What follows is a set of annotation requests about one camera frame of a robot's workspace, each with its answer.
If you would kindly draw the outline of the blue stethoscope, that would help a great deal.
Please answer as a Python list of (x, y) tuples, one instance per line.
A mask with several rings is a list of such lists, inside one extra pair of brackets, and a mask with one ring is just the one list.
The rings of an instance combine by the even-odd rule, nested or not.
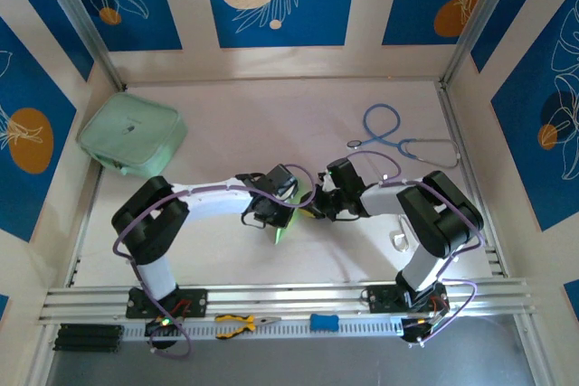
[[(377, 134), (370, 127), (370, 117), (377, 110), (387, 110), (394, 117), (394, 125), (387, 129), (381, 134)], [(362, 118), (363, 129), (367, 135), (367, 139), (359, 140), (353, 139), (346, 143), (346, 147), (351, 150), (358, 151), (363, 146), (368, 146), (374, 143), (381, 144), (383, 146), (389, 146), (397, 150), (398, 154), (421, 163), (428, 165), (433, 165), (441, 169), (453, 169), (458, 167), (461, 160), (460, 148), (458, 144), (448, 138), (425, 138), (425, 137), (406, 137), (398, 141), (392, 140), (392, 134), (396, 133), (402, 125), (402, 117), (398, 110), (387, 103), (377, 103), (365, 110)], [(431, 158), (425, 158), (423, 156), (417, 155), (410, 150), (410, 146), (416, 144), (428, 144), (433, 145), (445, 145), (451, 148), (452, 159), (449, 162), (433, 160)]]

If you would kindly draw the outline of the blue sponge block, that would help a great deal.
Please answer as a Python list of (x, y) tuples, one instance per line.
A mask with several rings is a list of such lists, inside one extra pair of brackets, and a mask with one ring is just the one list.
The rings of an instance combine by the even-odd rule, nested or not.
[(338, 332), (340, 330), (339, 317), (337, 315), (311, 314), (309, 329), (312, 332)]

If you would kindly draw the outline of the black controller board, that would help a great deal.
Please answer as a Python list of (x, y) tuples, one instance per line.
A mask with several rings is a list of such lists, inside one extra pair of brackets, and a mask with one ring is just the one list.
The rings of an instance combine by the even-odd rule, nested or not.
[(419, 310), (428, 316), (425, 318), (403, 319), (402, 339), (408, 344), (419, 344), (429, 337), (441, 325), (442, 319), (450, 312), (447, 299), (441, 296), (430, 297), (429, 301)]
[(146, 323), (145, 336), (160, 338), (179, 335), (180, 332), (173, 320), (166, 316), (159, 316), (150, 322)]

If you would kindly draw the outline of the mint green zip pouch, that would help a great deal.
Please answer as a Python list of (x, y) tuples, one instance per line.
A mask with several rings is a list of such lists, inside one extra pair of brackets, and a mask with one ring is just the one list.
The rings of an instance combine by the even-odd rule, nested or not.
[(112, 171), (150, 178), (162, 173), (186, 135), (187, 126), (176, 109), (119, 92), (85, 125), (78, 144)]

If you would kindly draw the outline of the black ribbed box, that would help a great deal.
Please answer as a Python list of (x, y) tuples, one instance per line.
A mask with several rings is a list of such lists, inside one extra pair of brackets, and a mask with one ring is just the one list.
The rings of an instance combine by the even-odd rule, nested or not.
[(52, 349), (55, 352), (115, 353), (123, 332), (121, 325), (61, 324)]

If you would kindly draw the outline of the aluminium mounting rail frame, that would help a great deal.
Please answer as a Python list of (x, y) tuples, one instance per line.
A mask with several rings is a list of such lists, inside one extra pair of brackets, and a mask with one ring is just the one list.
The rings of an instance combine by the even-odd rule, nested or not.
[[(469, 301), (472, 287), (450, 279), (445, 283), (450, 309), (462, 304), (462, 315), (530, 315), (537, 302), (531, 286), (523, 278), (475, 278), (478, 290)], [(207, 308), (203, 318), (190, 321), (211, 321), (215, 315), (273, 315), (283, 319), (306, 319), (309, 315), (336, 314), (340, 317), (366, 317), (370, 309), (362, 299), (362, 291), (372, 285), (389, 285), (388, 281), (334, 284), (276, 284), (183, 286), (182, 289), (206, 289)], [(62, 323), (114, 324), (145, 322), (151, 319), (128, 319), (126, 308), (129, 287), (65, 287), (48, 291), (38, 322), (42, 325)]]

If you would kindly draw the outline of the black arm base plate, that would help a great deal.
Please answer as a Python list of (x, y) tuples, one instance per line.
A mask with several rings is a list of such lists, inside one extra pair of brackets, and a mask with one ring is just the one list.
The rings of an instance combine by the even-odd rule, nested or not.
[[(203, 318), (207, 308), (206, 289), (177, 288), (166, 297), (157, 301), (173, 317)], [(133, 287), (128, 292), (126, 318), (153, 319), (163, 313), (146, 295), (145, 291)]]
[(371, 314), (437, 312), (446, 315), (450, 311), (446, 296), (446, 287), (442, 283), (417, 294), (394, 284), (372, 285), (362, 291), (362, 299), (368, 304)]

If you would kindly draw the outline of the aluminium corner post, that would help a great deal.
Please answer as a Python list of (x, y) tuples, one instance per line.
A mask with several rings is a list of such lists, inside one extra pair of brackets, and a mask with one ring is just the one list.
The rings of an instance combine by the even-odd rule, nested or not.
[(472, 48), (479, 39), (489, 18), (492, 16), (499, 0), (479, 0), (476, 3), (470, 19), (460, 35), (452, 56), (440, 78), (441, 87), (447, 90), (456, 77), (461, 65), (470, 55)]
[(81, 39), (90, 57), (100, 66), (110, 85), (116, 91), (126, 89), (126, 83), (122, 80), (119, 72), (109, 57), (109, 50), (100, 37), (100, 33), (92, 22), (90, 15), (81, 0), (56, 0), (66, 14), (74, 31)]

